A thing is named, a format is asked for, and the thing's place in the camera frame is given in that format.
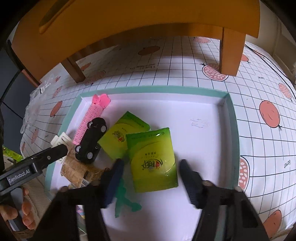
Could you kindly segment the green toy figure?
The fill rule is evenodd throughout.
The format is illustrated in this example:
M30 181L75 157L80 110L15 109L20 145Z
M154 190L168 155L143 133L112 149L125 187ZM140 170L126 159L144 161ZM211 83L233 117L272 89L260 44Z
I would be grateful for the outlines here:
M128 198L126 198L126 187L123 178L121 178L116 194L116 203L115 203L115 218L118 218L121 213L121 209L124 206L127 206L131 209L132 212L137 212L142 209L142 206L139 203L132 202Z

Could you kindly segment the green tissue pack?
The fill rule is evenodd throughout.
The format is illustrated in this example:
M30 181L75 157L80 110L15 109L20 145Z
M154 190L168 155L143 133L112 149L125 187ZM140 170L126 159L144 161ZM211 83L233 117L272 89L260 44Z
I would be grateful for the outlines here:
M175 154L169 128L126 135L136 193L178 187Z
M147 132L148 123L127 111L98 141L100 147L112 159L128 162L127 134Z

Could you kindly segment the black toy car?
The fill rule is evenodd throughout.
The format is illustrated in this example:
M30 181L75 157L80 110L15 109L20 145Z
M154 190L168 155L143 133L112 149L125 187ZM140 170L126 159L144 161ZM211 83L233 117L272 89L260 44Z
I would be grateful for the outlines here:
M107 125L103 118L94 118L87 123L87 129L82 140L75 146L75 157L84 164L91 164L95 161L101 146L98 141L107 131Z

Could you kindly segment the pink hair rollers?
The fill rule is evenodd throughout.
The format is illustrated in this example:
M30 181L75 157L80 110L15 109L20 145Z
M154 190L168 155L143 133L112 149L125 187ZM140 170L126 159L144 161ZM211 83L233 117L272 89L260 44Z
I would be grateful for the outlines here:
M93 95L91 104L87 109L86 114L84 114L83 119L81 120L81 123L74 135L73 144L80 144L88 128L87 124L93 119L100 117L103 110L110 104L110 102L110 98L105 93L101 95Z

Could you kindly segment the white teal tray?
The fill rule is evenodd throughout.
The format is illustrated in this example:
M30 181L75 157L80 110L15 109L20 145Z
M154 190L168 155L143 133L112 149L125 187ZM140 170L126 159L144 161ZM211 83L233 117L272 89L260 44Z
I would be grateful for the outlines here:
M132 113L150 127L132 140L118 196L102 210L111 240L190 240L200 210L189 201L178 171L185 159L203 179L232 189L239 173L239 137L230 94L182 86L104 90L110 128Z

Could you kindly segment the clear plastic bag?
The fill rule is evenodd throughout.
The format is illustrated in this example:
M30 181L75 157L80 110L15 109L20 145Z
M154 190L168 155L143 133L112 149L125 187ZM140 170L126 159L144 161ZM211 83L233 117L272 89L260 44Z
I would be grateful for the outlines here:
M45 101L46 97L49 94L50 88L55 83L54 75L51 75L47 80L45 80L41 85L39 85L33 92L30 94L29 104L25 109L25 116L23 118L23 125L21 127L20 133L23 134L25 130L31 129L34 123L37 120L37 116L40 112L40 107Z

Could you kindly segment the wooden nightstand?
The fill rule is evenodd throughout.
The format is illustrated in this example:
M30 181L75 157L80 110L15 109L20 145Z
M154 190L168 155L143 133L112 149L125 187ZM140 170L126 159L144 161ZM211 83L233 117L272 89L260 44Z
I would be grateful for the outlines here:
M77 61L96 51L157 37L220 40L219 70L237 74L247 35L257 37L259 1L39 1L17 26L12 49L40 80L62 64L75 82Z

